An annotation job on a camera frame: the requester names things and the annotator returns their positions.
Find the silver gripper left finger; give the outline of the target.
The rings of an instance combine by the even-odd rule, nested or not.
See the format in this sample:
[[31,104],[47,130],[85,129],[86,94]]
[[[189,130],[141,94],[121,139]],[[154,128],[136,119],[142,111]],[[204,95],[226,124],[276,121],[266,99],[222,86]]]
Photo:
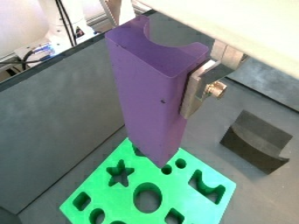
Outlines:
[[98,0],[113,27],[136,17],[132,0]]

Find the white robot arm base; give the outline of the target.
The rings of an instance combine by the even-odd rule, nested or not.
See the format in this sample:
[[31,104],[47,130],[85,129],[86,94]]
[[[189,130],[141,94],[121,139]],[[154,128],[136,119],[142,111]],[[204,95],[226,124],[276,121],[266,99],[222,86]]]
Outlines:
[[29,67],[90,39],[95,32],[87,26],[79,0],[38,0],[49,29],[43,38],[14,53]]

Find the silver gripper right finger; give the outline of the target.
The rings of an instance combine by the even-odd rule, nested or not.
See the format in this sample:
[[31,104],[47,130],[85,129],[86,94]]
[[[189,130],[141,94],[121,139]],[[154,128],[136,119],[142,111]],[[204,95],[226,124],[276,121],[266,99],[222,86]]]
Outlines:
[[244,63],[248,56],[230,45],[213,41],[209,57],[190,72],[181,99],[180,114],[188,119],[206,97],[220,98],[226,85],[220,79],[230,74]]

